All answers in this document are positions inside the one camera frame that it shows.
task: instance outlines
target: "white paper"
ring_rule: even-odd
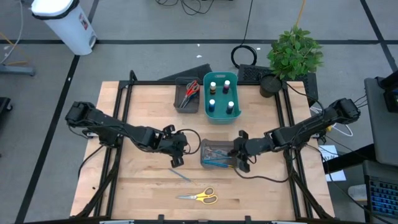
[[[326,161],[338,157],[338,155],[335,155],[335,154],[337,154],[337,150],[336,150],[335,146],[320,146],[319,150],[321,151],[322,156],[323,156],[323,158],[325,158]],[[333,172],[330,175],[334,181],[346,181],[346,176],[344,175],[344,171],[342,171],[342,170]],[[329,174],[326,174],[325,176],[326,176],[326,181],[330,182],[331,180],[330,180]]]

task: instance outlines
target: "green plant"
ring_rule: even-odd
[[[321,46],[309,35],[310,31],[299,29],[297,26],[285,31],[279,36],[279,40],[272,44],[272,50],[267,58],[274,75],[281,80],[288,76],[292,80],[306,75],[308,72],[316,72],[320,66],[322,52]]]

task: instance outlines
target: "yellow scissors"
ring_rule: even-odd
[[[214,194],[214,188],[208,187],[202,193],[197,195],[181,195],[178,196],[179,199],[190,199],[190,200],[198,200],[203,202],[205,205],[211,205],[217,202],[218,197]]]

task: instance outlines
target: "wooden tabletop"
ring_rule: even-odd
[[[290,83],[304,93],[302,82]],[[103,82],[97,108],[112,115],[118,82]],[[209,124],[203,109],[203,92],[199,112],[178,114],[173,107],[175,86],[136,85],[132,88],[131,104],[127,122],[135,126],[151,126],[162,129],[174,124],[176,129],[191,128],[202,139],[232,141],[238,131],[245,130],[250,138],[261,138],[263,133],[279,127],[274,98],[263,98],[258,86],[238,86],[240,117],[229,125]],[[310,116],[307,99],[289,90],[295,122]],[[285,123],[289,123],[285,112],[283,94],[280,93],[284,109]],[[124,101],[121,103],[121,119]],[[186,132],[193,149],[198,139]],[[317,142],[309,144],[317,147]],[[98,148],[98,140],[88,141],[85,156]],[[80,212],[98,188],[105,150],[90,159],[81,170],[80,179],[72,205],[71,215]],[[232,169],[206,170],[200,165],[200,153],[183,157],[185,164],[176,170],[194,181],[189,183],[175,175],[170,168],[171,157],[165,154],[145,153],[138,150],[129,139],[124,140],[118,183],[113,206],[113,219],[157,219],[164,214],[167,220],[244,220],[250,215],[252,220],[294,220],[294,211],[289,183],[278,184],[264,179],[246,180],[237,176]],[[257,157],[246,176],[263,175],[273,179],[287,177],[282,152],[268,152]],[[306,147],[302,159],[307,185],[313,196],[330,215],[334,215],[330,194],[318,152]],[[206,187],[215,188],[218,201],[204,205],[195,200],[176,199],[177,195],[198,194]],[[305,217],[302,194],[298,187],[298,197],[302,216]],[[108,201],[104,194],[102,214]]]

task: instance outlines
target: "orange handle scissors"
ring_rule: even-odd
[[[186,94],[185,94],[184,99],[182,100],[182,102],[181,102],[181,104],[180,104],[180,107],[181,107],[181,108],[185,107],[185,106],[187,105],[187,103],[188,103],[190,97],[191,97],[192,95],[194,95],[195,93],[197,93],[197,92],[199,91],[199,89],[200,89],[200,85],[198,84],[198,82],[197,82],[196,80],[194,80],[194,81],[188,83],[188,85],[187,85],[187,92],[186,92]]]
[[[217,202],[218,197],[214,194],[214,188],[208,187],[200,194],[197,195],[181,195],[177,198],[179,199],[190,199],[190,200],[198,200],[204,203],[205,205],[211,205]]]

